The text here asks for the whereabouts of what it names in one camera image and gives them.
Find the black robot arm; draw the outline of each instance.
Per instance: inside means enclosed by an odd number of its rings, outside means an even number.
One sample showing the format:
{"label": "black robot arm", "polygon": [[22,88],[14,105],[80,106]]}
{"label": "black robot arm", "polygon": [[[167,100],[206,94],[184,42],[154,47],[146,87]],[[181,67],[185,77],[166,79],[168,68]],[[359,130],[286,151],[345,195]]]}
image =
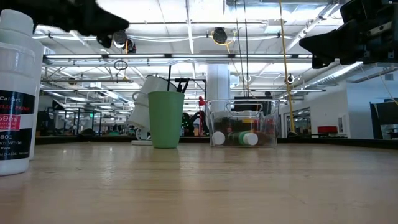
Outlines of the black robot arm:
{"label": "black robot arm", "polygon": [[107,48],[115,32],[129,27],[127,20],[103,10],[95,0],[2,0],[0,10],[3,9],[27,14],[33,18],[35,26],[42,24],[97,36],[97,41]]}
{"label": "black robot arm", "polygon": [[344,24],[327,34],[300,40],[313,54],[312,67],[329,66],[335,59],[342,65],[398,62],[397,0],[352,0],[341,7]]}

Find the clear plastic bin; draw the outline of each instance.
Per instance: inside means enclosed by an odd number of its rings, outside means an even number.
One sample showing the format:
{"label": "clear plastic bin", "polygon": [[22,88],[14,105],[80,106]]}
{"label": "clear plastic bin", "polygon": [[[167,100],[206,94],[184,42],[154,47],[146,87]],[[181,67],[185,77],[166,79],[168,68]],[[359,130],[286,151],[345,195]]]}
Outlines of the clear plastic bin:
{"label": "clear plastic bin", "polygon": [[210,100],[210,144],[214,147],[276,147],[279,100]]}

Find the wooden table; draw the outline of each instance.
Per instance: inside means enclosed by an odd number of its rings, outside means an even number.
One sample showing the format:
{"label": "wooden table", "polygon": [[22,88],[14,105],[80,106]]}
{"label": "wooden table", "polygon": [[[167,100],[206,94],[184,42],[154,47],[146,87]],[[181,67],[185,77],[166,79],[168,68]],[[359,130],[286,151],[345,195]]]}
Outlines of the wooden table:
{"label": "wooden table", "polygon": [[288,144],[37,146],[0,223],[398,223],[398,151]]}

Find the white bottle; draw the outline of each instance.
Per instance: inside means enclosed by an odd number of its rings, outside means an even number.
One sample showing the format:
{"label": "white bottle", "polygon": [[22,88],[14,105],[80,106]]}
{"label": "white bottle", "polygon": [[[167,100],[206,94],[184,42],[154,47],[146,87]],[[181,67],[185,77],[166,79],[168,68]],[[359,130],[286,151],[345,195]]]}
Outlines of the white bottle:
{"label": "white bottle", "polygon": [[32,145],[30,146],[30,159],[33,159],[35,147],[35,134],[37,122],[37,109],[40,95],[40,77],[42,74],[43,45],[32,38],[33,20],[29,16],[14,10],[3,10],[0,16],[0,42],[26,47],[35,52],[34,67],[31,71],[32,85],[36,87],[34,125]]}
{"label": "white bottle", "polygon": [[25,172],[33,134],[35,53],[0,43],[0,175]]}

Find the bottle label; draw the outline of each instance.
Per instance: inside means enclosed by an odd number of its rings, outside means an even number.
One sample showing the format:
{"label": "bottle label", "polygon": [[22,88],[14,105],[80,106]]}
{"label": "bottle label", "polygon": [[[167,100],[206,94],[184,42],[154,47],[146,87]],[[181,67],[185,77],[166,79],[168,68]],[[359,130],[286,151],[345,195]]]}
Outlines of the bottle label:
{"label": "bottle label", "polygon": [[0,161],[29,157],[35,96],[0,90]]}

